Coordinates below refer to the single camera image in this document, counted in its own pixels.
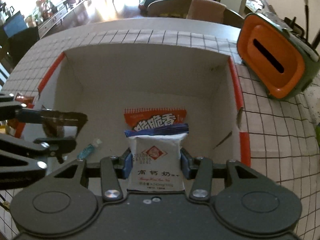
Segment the wooden floor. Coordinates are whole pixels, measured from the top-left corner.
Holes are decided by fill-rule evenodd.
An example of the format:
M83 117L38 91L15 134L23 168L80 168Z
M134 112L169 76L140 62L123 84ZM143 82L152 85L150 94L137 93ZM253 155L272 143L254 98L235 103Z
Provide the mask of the wooden floor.
M87 0L57 23L46 36L89 23L143 17L138 4L139 0L114 0L114 3L112 0Z

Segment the orange snack package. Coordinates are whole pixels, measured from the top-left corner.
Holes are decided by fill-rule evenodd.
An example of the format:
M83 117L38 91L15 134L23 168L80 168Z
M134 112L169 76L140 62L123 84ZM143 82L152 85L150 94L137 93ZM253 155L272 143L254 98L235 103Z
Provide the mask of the orange snack package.
M137 108L125 109L125 122L132 130L156 128L174 123L183 123L187 111L185 108Z

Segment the white snack package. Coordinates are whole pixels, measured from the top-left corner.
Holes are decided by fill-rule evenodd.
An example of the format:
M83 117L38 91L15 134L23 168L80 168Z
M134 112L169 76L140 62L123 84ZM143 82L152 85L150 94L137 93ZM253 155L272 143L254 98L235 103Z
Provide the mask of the white snack package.
M181 142L187 133L128 137L132 170L128 190L182 191Z

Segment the orange tissue box lid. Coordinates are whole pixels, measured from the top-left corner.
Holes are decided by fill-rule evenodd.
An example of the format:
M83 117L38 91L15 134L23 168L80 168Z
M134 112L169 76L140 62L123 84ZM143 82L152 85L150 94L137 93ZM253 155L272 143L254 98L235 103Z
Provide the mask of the orange tissue box lid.
M305 71L300 52L281 30L259 14L249 14L246 17L237 49L240 57L275 98L288 95Z

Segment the drawer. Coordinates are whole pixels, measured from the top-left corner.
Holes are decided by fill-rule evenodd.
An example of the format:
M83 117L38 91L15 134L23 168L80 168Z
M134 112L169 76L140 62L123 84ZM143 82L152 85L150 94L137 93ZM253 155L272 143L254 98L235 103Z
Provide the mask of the drawer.
M45 33L50 30L50 28L53 26L53 21L52 19L50 19L49 21L47 21L44 25L41 26L41 28L39 29L39 36L40 38L45 35Z
M56 23L58 20L60 20L66 13L68 12L67 8L64 7L61 11L58 11L53 17L52 20L54 23Z

